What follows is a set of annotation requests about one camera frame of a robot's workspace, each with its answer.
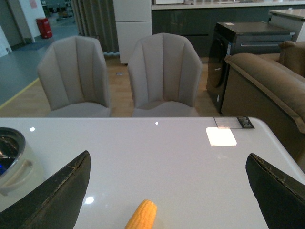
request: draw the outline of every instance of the red fire extinguisher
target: red fire extinguisher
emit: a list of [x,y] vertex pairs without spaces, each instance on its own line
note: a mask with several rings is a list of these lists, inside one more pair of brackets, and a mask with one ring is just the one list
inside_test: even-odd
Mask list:
[[52,37],[52,30],[47,18],[38,18],[36,19],[40,36],[44,39]]

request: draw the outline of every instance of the doorway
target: doorway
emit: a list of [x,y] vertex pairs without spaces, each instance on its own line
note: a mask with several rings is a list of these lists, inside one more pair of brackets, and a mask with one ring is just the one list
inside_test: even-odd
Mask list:
[[0,9],[0,25],[10,47],[14,49],[14,47],[23,46],[24,42],[22,36],[7,0],[0,0]]

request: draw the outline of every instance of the yellow corn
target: yellow corn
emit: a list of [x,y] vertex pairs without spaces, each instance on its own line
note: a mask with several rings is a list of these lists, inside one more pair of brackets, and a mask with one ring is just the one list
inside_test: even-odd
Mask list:
[[143,200],[128,221],[125,229],[151,229],[156,213],[157,206],[148,199]]

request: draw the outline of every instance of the gray upholstered chair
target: gray upholstered chair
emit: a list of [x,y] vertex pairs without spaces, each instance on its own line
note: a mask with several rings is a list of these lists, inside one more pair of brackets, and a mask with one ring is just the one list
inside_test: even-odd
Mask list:
[[198,117],[202,62],[189,40],[159,33],[140,39],[128,63],[133,117]]
[[97,39],[53,42],[37,70],[51,108],[48,117],[110,117],[107,66]]

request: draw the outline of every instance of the curtain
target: curtain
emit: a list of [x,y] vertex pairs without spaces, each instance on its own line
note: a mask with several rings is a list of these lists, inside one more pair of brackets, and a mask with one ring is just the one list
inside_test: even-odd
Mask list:
[[103,52],[119,51],[113,0],[71,0],[81,36],[97,38]]

